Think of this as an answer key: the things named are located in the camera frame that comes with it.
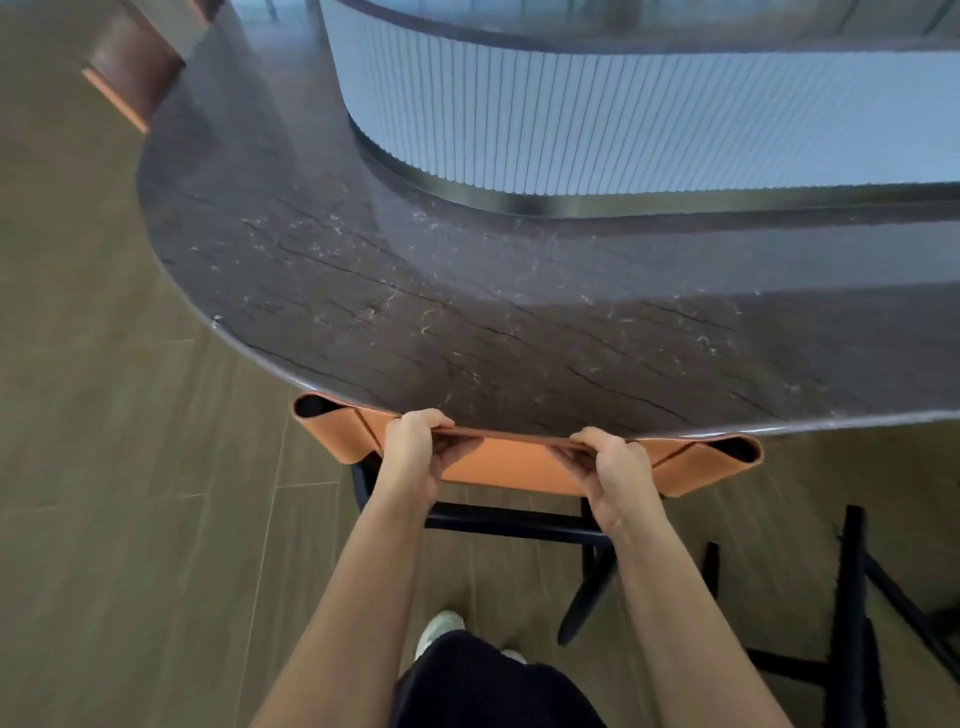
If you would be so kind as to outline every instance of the dark pants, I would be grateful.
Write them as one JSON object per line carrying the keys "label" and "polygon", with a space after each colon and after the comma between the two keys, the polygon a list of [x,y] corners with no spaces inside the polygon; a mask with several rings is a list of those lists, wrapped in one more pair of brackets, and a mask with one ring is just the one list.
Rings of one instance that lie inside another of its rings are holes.
{"label": "dark pants", "polygon": [[394,728],[604,728],[584,694],[547,665],[521,665],[450,632],[396,684]]}

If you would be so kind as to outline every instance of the person's left hand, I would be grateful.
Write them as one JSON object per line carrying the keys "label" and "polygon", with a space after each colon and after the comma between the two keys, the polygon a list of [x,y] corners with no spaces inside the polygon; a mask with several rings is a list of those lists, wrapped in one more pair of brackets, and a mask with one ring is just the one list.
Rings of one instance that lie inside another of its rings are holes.
{"label": "person's left hand", "polygon": [[387,425],[383,465],[373,495],[398,497],[425,515],[437,501],[444,471],[480,447],[479,437],[444,435],[453,420],[439,409],[407,412]]}

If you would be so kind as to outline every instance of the fluted panel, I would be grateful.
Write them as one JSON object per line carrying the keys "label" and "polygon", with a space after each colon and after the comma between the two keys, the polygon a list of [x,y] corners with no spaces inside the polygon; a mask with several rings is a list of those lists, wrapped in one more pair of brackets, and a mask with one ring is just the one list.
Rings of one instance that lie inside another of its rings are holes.
{"label": "fluted panel", "polygon": [[445,180],[537,195],[960,181],[958,53],[542,53],[322,5],[357,126]]}

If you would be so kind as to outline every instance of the white shoe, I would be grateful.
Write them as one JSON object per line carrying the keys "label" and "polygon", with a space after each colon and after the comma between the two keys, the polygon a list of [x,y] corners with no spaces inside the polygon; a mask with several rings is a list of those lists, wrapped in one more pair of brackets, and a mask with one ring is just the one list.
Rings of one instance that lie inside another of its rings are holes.
{"label": "white shoe", "polygon": [[521,665],[527,664],[527,659],[515,649],[501,649],[500,654],[504,657],[509,657],[511,660],[516,660]]}
{"label": "white shoe", "polygon": [[458,629],[467,629],[467,623],[464,618],[456,612],[444,609],[437,616],[432,618],[420,635],[417,642],[417,652],[414,653],[414,662],[420,659],[420,655],[426,652],[427,647],[436,642],[447,632],[456,632]]}

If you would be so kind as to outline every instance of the hand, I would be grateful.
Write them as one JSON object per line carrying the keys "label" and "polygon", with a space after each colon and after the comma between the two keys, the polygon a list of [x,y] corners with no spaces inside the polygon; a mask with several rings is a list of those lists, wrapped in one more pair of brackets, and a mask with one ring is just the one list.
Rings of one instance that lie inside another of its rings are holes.
{"label": "hand", "polygon": [[550,448],[590,501],[597,525],[614,541],[668,523],[654,485],[650,458],[640,443],[626,443],[597,427],[585,427],[570,441],[596,450],[591,457],[574,449]]}
{"label": "hand", "polygon": [[387,425],[383,465],[373,495],[395,497],[412,504],[424,515],[437,502],[444,471],[480,447],[479,437],[457,437],[431,431],[453,427],[453,420],[439,409],[407,412]]}

